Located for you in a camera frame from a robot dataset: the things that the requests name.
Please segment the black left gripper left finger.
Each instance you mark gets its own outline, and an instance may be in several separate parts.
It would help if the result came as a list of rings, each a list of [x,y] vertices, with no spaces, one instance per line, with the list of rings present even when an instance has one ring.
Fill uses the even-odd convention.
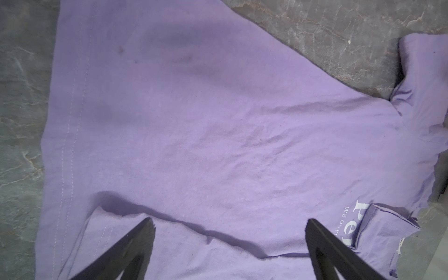
[[[73,279],[143,280],[151,259],[155,233],[152,219],[143,219]]]

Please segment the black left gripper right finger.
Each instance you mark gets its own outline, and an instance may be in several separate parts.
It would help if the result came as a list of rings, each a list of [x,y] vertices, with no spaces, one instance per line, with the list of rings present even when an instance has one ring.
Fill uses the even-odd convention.
[[[318,280],[382,280],[383,277],[346,247],[318,220],[305,229],[311,263]]]

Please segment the purple t-shirt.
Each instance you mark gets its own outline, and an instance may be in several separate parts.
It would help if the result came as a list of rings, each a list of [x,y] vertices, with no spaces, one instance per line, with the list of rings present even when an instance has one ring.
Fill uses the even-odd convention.
[[[308,219],[388,280],[448,148],[448,37],[399,43],[385,100],[221,1],[62,1],[36,278],[145,218],[148,280],[312,280]]]

